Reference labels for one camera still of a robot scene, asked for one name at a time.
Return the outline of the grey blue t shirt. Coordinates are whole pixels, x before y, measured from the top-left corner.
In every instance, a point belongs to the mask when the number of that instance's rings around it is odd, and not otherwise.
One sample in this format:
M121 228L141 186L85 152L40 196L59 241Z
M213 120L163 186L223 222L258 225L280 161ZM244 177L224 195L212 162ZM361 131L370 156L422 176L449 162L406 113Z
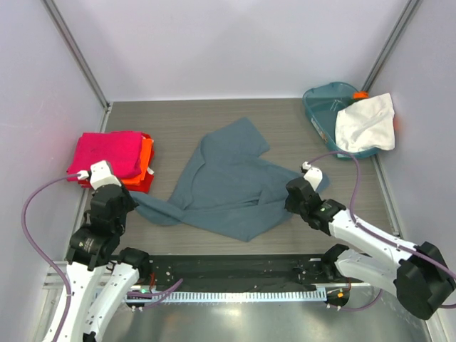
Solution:
M242 242L289 220L286 184L300 173L262 159L269 144L241 118L205 135L169 199L132 192L138 213L153 224L179 223Z

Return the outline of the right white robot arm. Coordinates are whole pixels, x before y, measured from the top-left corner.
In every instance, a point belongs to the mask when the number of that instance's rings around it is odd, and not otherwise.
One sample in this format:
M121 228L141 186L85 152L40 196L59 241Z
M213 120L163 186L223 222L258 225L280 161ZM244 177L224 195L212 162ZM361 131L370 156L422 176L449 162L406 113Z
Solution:
M429 242L416 245L364 222L341 203L322 200L310 182L296 178L286 185L285 208L310 228L343 240L323 256L328 281L352 278L396 297L415 317L428 320L455 291L440 250Z

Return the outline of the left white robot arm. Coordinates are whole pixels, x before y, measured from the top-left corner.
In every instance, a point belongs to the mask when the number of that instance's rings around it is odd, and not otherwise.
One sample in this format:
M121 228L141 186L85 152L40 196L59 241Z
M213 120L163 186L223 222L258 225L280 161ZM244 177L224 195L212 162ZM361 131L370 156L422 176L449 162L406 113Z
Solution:
M102 341L129 289L150 279L149 254L127 247L120 251L103 289L98 289L125 231L126 215L135 207L124 186L104 185L95 191L89 222L71 237L66 256L70 286L62 291L45 341Z

